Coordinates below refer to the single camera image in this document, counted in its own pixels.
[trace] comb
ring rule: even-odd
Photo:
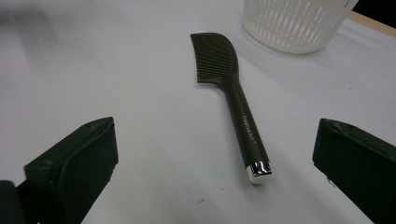
[[[191,40],[197,81],[213,84],[224,92],[249,180],[262,184],[272,170],[239,81],[235,49],[230,40],[216,33],[193,34]]]

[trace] comb teeth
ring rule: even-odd
[[[217,82],[229,77],[235,67],[234,50],[223,35],[207,33],[191,35],[197,62],[198,82]]]

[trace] silver handle tip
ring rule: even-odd
[[[272,173],[270,162],[257,161],[247,167],[247,176],[252,184],[263,184],[265,177]]]

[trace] white tabletop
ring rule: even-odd
[[[0,179],[19,185],[25,164],[111,116],[120,162],[85,224],[371,223],[312,153],[320,118],[396,145],[395,38],[346,20],[324,49],[290,55],[252,39],[242,9],[241,0],[0,4]],[[223,93],[196,83],[190,34],[201,32],[236,49],[274,171],[262,186],[248,182]]]

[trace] plastic basket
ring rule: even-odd
[[[264,45],[289,53],[323,48],[358,0],[246,0],[244,26]]]

